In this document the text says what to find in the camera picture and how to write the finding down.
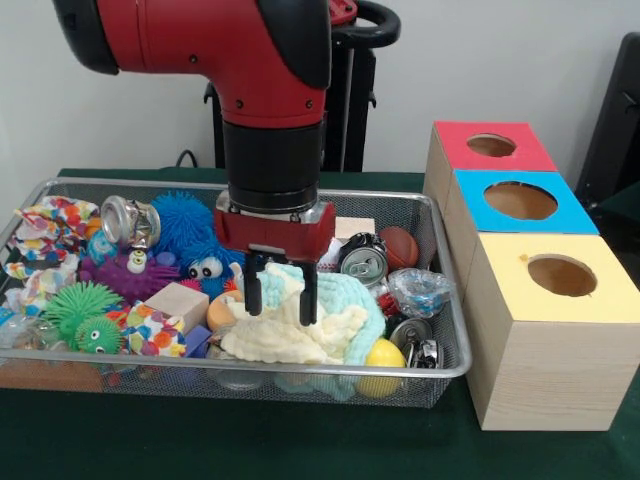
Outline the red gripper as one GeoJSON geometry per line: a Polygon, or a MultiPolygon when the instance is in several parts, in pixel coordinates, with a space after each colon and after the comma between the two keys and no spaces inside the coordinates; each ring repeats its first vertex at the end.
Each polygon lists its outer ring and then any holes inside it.
{"type": "Polygon", "coordinates": [[[264,270],[258,253],[276,254],[301,262],[304,290],[300,294],[300,323],[310,326],[317,320],[316,264],[335,235],[335,207],[318,202],[292,221],[292,214],[263,215],[234,213],[229,202],[218,202],[214,211],[215,230],[222,246],[243,251],[245,309],[252,316],[262,311],[262,290],[258,274],[264,270]]]}

